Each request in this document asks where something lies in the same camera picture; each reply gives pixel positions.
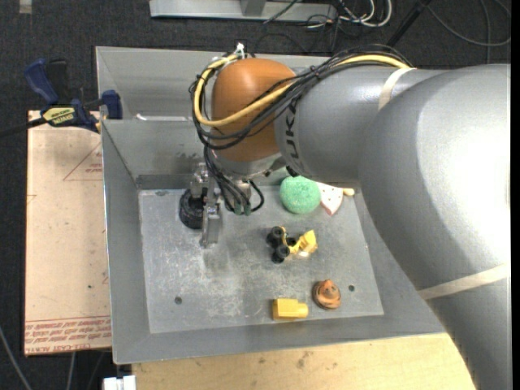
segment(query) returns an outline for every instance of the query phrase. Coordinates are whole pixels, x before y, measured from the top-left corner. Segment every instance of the gray robot arm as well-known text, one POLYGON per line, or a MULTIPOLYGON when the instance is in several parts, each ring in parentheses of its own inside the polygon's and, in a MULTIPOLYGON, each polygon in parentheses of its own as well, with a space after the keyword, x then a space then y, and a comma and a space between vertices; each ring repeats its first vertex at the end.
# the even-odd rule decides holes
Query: gray robot arm
POLYGON ((466 358, 512 388, 510 66, 360 67, 276 122, 286 163, 358 186, 375 226, 466 358))

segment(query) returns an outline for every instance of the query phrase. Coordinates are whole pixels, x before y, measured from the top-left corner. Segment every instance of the yellow cable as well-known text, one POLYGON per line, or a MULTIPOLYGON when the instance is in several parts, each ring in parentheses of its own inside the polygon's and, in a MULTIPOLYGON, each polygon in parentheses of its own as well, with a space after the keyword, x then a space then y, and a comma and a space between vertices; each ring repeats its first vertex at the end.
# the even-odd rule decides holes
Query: yellow cable
MULTIPOLYGON (((245 115, 249 114, 252 111, 262 109, 263 107, 268 106, 271 104, 279 95, 282 95, 289 85, 291 83, 286 84, 284 87, 277 89, 276 91, 273 91, 270 94, 267 94, 265 97, 257 100, 250 106, 247 106, 246 108, 243 108, 240 111, 237 111, 233 115, 229 115, 225 119, 220 120, 207 120, 204 117, 202 117, 201 110, 199 108, 199 100, 202 92, 202 88, 204 86, 204 83, 207 80, 207 77, 210 75, 210 73, 218 68, 223 66, 225 63, 228 63, 229 61, 235 60, 238 58, 237 55, 230 55, 226 58, 221 58, 218 61, 215 61, 214 63, 210 64, 207 69, 201 74, 201 77, 199 78, 197 82, 197 86, 195 88, 195 92, 193 95, 193 112, 195 114, 196 119, 198 122, 202 125, 209 126, 209 127, 220 127, 226 124, 234 123, 238 119, 241 119, 245 115)), ((366 54, 366 55, 358 55, 353 56, 352 58, 348 58, 345 61, 341 61, 337 65, 345 65, 346 63, 355 63, 355 62, 380 62, 380 63, 386 63, 387 65, 390 65, 392 67, 397 68, 408 68, 409 65, 406 65, 405 63, 398 61, 395 58, 392 58, 390 56, 380 55, 380 54, 366 54)))
POLYGON ((410 65, 406 65, 405 63, 392 58, 391 56, 385 56, 385 55, 378 55, 378 54, 367 54, 367 55, 358 55, 354 56, 352 58, 348 58, 345 61, 341 61, 338 63, 338 65, 345 65, 346 63, 352 63, 352 62, 365 62, 365 61, 372 61, 372 62, 381 62, 386 63, 392 67, 396 68, 409 68, 410 65))

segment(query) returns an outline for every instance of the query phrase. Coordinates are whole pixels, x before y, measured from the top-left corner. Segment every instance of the cardboard sheet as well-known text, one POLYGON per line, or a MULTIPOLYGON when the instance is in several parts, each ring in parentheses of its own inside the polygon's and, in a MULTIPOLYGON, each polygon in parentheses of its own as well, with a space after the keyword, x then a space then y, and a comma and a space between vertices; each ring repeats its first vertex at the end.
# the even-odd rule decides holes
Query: cardboard sheet
POLYGON ((101 137, 28 132, 24 353, 111 346, 101 137))

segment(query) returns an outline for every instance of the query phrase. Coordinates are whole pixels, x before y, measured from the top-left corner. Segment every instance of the green ball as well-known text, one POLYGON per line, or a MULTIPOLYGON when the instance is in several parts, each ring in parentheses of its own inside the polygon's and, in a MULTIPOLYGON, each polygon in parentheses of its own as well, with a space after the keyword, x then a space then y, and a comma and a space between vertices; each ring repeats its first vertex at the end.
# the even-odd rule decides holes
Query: green ball
POLYGON ((282 181, 279 197, 285 208, 294 214, 307 214, 321 202, 318 184, 303 176, 289 176, 282 181))

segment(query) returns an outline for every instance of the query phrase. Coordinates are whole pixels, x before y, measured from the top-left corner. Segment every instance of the gray carpet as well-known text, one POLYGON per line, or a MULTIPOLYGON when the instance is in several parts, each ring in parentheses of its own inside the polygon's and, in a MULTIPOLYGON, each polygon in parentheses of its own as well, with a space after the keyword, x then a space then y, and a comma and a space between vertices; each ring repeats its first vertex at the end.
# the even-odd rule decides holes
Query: gray carpet
MULTIPOLYGON (((0 0, 0 129, 23 124, 25 111, 43 106, 27 86, 23 70, 36 58, 65 58, 71 84, 84 87, 87 99, 96 89, 95 46, 162 47, 191 50, 232 50, 237 40, 257 52, 329 54, 332 35, 306 31, 302 26, 273 22, 207 19, 152 20, 149 0, 32 0, 32 14, 19 13, 19 0, 0 0), (266 34, 283 33, 287 37, 266 34)), ((417 0, 393 0, 394 16, 384 28, 367 31, 345 26, 335 49, 366 43, 385 43, 417 0)), ((500 0, 511 7, 511 0, 500 0)), ((511 24, 504 12, 486 0, 492 40, 502 41, 511 24)), ((485 40, 486 18, 479 0, 435 0, 439 15, 459 33, 485 40)), ((396 45, 419 67, 461 67, 486 62, 487 49, 448 32, 428 11, 396 45)), ((511 45, 492 48, 491 61, 510 62, 511 45)), ((24 133, 0 139, 0 326, 16 360, 34 389, 65 388, 70 356, 21 355, 24 319, 24 235, 27 140, 24 133)), ((114 374, 110 356, 96 375, 114 374)), ((78 353, 72 388, 85 390, 98 353, 78 353)), ((93 388, 98 381, 94 380, 93 388)), ((24 388, 0 346, 0 389, 24 388)))

